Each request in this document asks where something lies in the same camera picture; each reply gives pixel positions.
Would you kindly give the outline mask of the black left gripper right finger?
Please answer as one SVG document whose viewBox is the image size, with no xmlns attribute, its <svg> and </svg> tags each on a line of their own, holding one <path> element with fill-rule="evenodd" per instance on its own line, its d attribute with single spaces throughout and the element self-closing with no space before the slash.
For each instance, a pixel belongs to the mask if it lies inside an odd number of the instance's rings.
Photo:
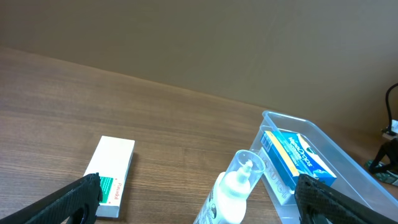
<svg viewBox="0 0 398 224">
<path fill-rule="evenodd" d="M 299 175 L 294 197 L 301 224 L 397 224 L 307 174 Z"/>
</svg>

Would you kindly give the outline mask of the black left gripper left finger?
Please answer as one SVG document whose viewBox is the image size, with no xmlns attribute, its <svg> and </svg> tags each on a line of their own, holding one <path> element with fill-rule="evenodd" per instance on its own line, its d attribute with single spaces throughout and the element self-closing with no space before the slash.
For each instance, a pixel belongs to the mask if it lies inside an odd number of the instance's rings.
<svg viewBox="0 0 398 224">
<path fill-rule="evenodd" d="M 1 224 L 94 224 L 102 198 L 99 174 L 88 174 L 2 218 Z"/>
</svg>

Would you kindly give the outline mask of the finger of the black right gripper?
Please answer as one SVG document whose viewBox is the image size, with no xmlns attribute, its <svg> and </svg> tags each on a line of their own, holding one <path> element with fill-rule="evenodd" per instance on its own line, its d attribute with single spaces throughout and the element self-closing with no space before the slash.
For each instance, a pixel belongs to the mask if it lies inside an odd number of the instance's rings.
<svg viewBox="0 0 398 224">
<path fill-rule="evenodd" d="M 378 164 L 381 160 L 387 156 L 390 163 L 378 167 Z M 369 166 L 369 171 L 372 174 L 380 173 L 380 172 L 387 172 L 397 170 L 397 138 L 384 143 L 377 153 L 375 159 L 372 161 L 371 165 Z"/>
</svg>

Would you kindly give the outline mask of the blue yellow lozenge box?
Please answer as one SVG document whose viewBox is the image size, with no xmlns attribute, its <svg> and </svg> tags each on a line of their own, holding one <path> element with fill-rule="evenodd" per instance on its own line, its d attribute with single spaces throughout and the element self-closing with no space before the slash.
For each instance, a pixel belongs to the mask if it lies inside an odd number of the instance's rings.
<svg viewBox="0 0 398 224">
<path fill-rule="evenodd" d="M 264 131 L 261 144 L 285 185 L 294 189 L 300 174 L 331 186 L 336 175 L 299 133 Z"/>
</svg>

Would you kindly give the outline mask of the white green medicine box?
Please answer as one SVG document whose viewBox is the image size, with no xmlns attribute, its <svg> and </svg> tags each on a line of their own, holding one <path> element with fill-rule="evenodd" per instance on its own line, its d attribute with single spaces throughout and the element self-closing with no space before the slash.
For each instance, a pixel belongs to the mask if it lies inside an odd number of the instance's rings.
<svg viewBox="0 0 398 224">
<path fill-rule="evenodd" d="M 85 174 L 99 174 L 103 198 L 96 216 L 118 218 L 135 141 L 102 136 Z"/>
</svg>

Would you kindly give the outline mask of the white spray bottle clear cap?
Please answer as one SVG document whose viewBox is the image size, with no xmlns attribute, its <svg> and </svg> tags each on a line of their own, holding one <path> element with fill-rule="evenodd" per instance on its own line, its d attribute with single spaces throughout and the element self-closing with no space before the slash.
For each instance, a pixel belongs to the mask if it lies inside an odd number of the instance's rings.
<svg viewBox="0 0 398 224">
<path fill-rule="evenodd" d="M 239 150 L 226 171 L 220 173 L 194 224 L 240 224 L 247 199 L 265 171 L 256 153 Z"/>
</svg>

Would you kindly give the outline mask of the white blue plaster box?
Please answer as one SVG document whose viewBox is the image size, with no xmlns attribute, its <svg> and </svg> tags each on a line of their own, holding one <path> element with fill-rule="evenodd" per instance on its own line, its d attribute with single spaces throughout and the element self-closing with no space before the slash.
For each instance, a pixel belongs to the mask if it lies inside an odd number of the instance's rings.
<svg viewBox="0 0 398 224">
<path fill-rule="evenodd" d="M 281 205 L 294 204 L 294 191 L 289 186 L 285 185 L 282 177 L 279 175 L 277 169 L 271 162 L 271 159 L 269 158 L 266 150 L 263 147 L 261 147 L 259 155 L 264 160 L 264 164 L 266 167 L 264 175 L 274 195 L 276 196 L 277 201 Z"/>
</svg>

